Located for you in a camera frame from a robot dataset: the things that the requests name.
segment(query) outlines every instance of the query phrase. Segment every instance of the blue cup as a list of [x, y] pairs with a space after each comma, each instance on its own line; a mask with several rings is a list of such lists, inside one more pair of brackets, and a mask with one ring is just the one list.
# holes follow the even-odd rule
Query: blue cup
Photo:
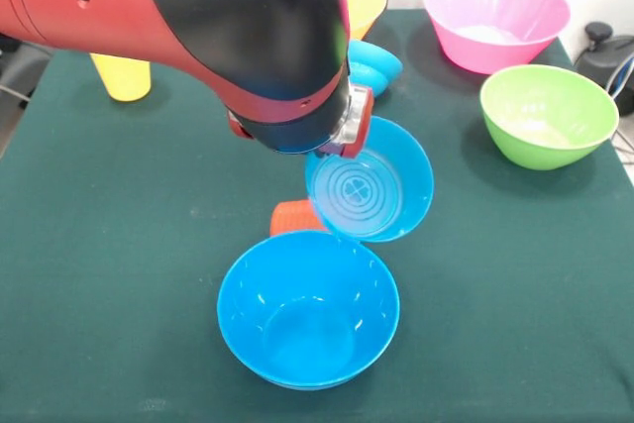
[[371, 88], [375, 98], [403, 71], [403, 63], [394, 54], [361, 40], [350, 40], [348, 60], [350, 81]]

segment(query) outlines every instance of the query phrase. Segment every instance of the green tablecloth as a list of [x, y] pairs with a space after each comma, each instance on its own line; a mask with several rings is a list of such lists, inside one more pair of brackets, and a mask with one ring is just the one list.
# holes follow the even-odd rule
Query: green tablecloth
[[[59, 53], [0, 161], [0, 420], [634, 421], [634, 192], [610, 145], [533, 172], [497, 151], [483, 77], [439, 52], [424, 13], [370, 40], [405, 63], [375, 114], [415, 135], [432, 209], [372, 246], [398, 283], [392, 345], [332, 390], [271, 385], [227, 350], [224, 273], [305, 196], [303, 159], [229, 132], [219, 101], [156, 66], [111, 102]], [[559, 43], [538, 61], [568, 65]]]

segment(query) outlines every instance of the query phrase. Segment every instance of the blue bowl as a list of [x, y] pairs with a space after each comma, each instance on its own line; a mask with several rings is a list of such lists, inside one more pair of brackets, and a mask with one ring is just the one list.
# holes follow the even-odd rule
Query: blue bowl
[[324, 225], [364, 242], [410, 233], [434, 195], [434, 173], [423, 148], [403, 128], [376, 116], [355, 159], [311, 154], [305, 173], [308, 197]]
[[396, 284], [358, 243], [293, 232], [244, 253], [225, 276], [218, 323], [233, 354], [277, 385], [320, 390], [371, 366], [398, 325]]

